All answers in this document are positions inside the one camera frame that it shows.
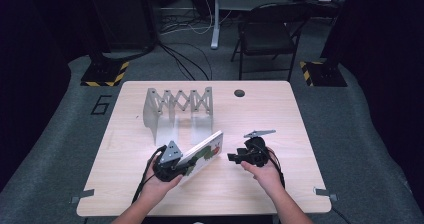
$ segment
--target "gray triangle object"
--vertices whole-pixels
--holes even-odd
[[[162,158],[160,159],[160,163],[173,161],[175,159],[181,158],[182,156],[183,154],[181,153],[181,150],[178,148],[177,144],[175,144],[174,141],[170,141],[168,147],[162,155]]]

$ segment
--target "white desk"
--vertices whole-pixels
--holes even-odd
[[[80,200],[80,216],[118,216],[130,204],[142,178],[146,161],[157,149],[152,133],[143,124],[147,89],[176,93],[206,87],[213,92],[213,132],[224,132],[222,153],[188,182],[172,189],[150,213],[152,216],[213,216],[276,214],[275,207],[252,175],[230,162],[227,153],[243,148],[243,138],[253,130],[275,129],[263,136],[277,154],[286,190],[308,213],[331,209],[311,144],[290,84],[285,81],[160,81],[125,82],[106,128],[84,190],[94,196]],[[244,90],[244,97],[234,91]],[[178,146],[184,153],[190,143],[190,112],[179,114]]]
[[[219,10],[239,10],[239,11],[250,11],[253,8],[266,3],[272,2],[288,2],[292,0],[215,0],[215,19],[214,28],[212,34],[211,48],[218,48],[219,41]]]

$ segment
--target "black controller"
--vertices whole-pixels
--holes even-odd
[[[273,133],[275,130],[271,131],[253,131],[244,137],[250,137],[247,141],[244,142],[246,148],[237,148],[237,154],[228,153],[228,160],[233,161],[236,164],[240,164],[242,161],[246,161],[257,167],[263,167],[268,163],[271,156],[269,150],[265,145],[265,141],[261,135],[268,133]],[[271,159],[271,162],[274,164],[275,168],[280,173],[280,180],[283,187],[285,187],[284,175],[281,172],[281,168],[274,160]]]
[[[180,174],[185,175],[189,167],[196,165],[197,160],[190,160],[186,164],[177,167],[177,164],[181,158],[165,163],[160,163],[163,154],[164,152],[159,155],[153,165],[153,171],[155,172],[155,176],[163,182],[170,182]]]

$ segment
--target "black tool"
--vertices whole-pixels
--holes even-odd
[[[242,161],[246,161],[252,165],[255,165],[257,167],[263,167],[265,164],[268,163],[268,160],[270,160],[275,168],[280,173],[280,180],[283,187],[285,187],[285,181],[284,181],[284,175],[281,172],[280,164],[276,163],[269,154],[269,149],[265,145],[265,141],[262,137],[262,135],[274,133],[275,130],[269,130],[269,131],[253,131],[247,135],[244,135],[244,137],[249,137],[247,141],[244,142],[246,145],[246,148],[237,148],[237,154],[231,154],[228,153],[228,160],[233,161],[236,164],[240,164]]]
[[[159,152],[161,153],[156,158],[155,163],[153,163],[154,174],[146,179],[147,170],[149,169],[153,158]],[[143,190],[144,184],[146,184],[146,182],[149,181],[153,176],[156,176],[163,182],[170,182],[180,174],[185,175],[190,167],[196,165],[197,158],[193,157],[186,164],[179,165],[177,167],[177,164],[181,160],[182,156],[183,154],[173,141],[171,141],[168,146],[163,145],[162,147],[158,148],[147,162],[146,169],[144,170],[141,182],[134,194],[132,203],[138,199],[140,192]]]

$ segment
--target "dark background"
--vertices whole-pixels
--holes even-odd
[[[374,126],[421,210],[423,7],[423,0],[347,0],[323,50],[358,79]],[[3,189],[66,92],[67,64],[88,54],[75,23],[90,30],[95,48],[110,50],[92,0],[0,0],[0,16]]]

